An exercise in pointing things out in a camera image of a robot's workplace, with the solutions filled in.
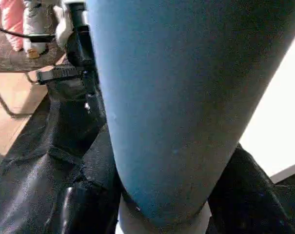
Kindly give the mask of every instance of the blue tube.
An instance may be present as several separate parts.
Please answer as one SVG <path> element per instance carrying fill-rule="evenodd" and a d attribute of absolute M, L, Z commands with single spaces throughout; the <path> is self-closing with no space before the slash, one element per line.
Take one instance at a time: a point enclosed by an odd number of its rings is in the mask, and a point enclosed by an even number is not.
<path fill-rule="evenodd" d="M 185 222 L 206 202 L 295 36 L 295 0 L 87 7 L 122 184 L 155 224 Z"/>

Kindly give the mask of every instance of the metal chair leg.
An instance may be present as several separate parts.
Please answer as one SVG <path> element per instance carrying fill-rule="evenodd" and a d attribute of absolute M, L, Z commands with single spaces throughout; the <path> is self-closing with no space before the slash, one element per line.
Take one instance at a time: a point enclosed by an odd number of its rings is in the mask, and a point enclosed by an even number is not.
<path fill-rule="evenodd" d="M 26 78 L 27 78 L 27 80 L 28 80 L 29 83 L 31 83 L 31 84 L 38 84 L 37 81 L 33 81 L 33 80 L 31 80 L 31 78 L 30 78 L 28 72 L 25 72 L 25 75 L 26 75 Z"/>
<path fill-rule="evenodd" d="M 22 114 L 22 113 L 14 113 L 12 112 L 9 107 L 7 106 L 7 104 L 5 103 L 5 101 L 3 100 L 3 98 L 0 95 L 0 104 L 3 107 L 3 109 L 6 111 L 6 113 L 12 117 L 12 118 L 23 118 L 23 117 L 28 117 L 31 116 L 31 113 L 27 113 L 27 114 Z"/>

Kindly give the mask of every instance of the black cable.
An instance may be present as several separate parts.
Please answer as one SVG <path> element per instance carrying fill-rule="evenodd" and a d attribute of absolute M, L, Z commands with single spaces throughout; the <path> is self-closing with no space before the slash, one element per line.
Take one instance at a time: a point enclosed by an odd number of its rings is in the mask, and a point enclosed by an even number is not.
<path fill-rule="evenodd" d="M 25 34 L 11 32 L 11 31 L 5 30 L 5 29 L 3 29 L 1 27 L 0 27 L 0 31 L 3 32 L 3 33 L 11 34 L 11 35 L 16 36 L 16 37 L 30 39 L 31 42 L 51 42 L 55 38 L 55 36 L 53 34 L 29 34 L 29 35 L 25 35 Z"/>

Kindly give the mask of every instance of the pink fabric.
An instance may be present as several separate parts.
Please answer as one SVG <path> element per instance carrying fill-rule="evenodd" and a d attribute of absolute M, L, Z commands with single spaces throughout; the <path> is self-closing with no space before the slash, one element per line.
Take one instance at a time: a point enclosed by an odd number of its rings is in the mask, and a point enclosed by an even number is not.
<path fill-rule="evenodd" d="M 2 27 L 6 30 L 22 34 L 23 0 L 0 0 L 0 9 L 2 11 Z M 22 49 L 22 38 L 9 34 L 6 34 L 6 38 L 11 43 L 13 50 L 19 51 Z"/>

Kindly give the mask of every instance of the gray base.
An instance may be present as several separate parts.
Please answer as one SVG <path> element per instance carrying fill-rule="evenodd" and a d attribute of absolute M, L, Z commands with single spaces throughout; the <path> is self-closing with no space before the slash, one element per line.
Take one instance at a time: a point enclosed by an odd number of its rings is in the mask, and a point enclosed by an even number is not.
<path fill-rule="evenodd" d="M 209 205 L 206 202 L 201 212 L 189 223 L 159 228 L 143 217 L 133 204 L 126 203 L 121 198 L 116 234 L 204 234 L 210 216 Z"/>

